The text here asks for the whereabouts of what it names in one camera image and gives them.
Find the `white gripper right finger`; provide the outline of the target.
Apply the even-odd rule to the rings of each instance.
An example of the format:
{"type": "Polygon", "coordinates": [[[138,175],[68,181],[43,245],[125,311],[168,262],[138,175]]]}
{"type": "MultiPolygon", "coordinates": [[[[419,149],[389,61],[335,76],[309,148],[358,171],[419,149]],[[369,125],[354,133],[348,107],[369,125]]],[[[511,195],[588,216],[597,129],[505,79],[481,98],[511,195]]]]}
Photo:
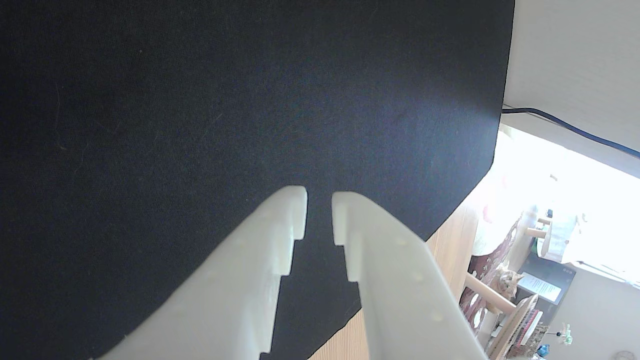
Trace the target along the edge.
{"type": "Polygon", "coordinates": [[[486,360],[426,243],[363,194],[331,198],[371,360],[486,360]]]}

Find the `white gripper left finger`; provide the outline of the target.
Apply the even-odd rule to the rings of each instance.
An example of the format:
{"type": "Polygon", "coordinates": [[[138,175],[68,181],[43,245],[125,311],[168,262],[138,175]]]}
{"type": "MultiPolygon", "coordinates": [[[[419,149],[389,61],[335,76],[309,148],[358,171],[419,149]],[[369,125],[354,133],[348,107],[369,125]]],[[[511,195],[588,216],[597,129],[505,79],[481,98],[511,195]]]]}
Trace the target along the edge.
{"type": "Polygon", "coordinates": [[[307,191],[263,201],[104,360],[258,360],[271,351],[281,278],[304,238],[307,191]]]}

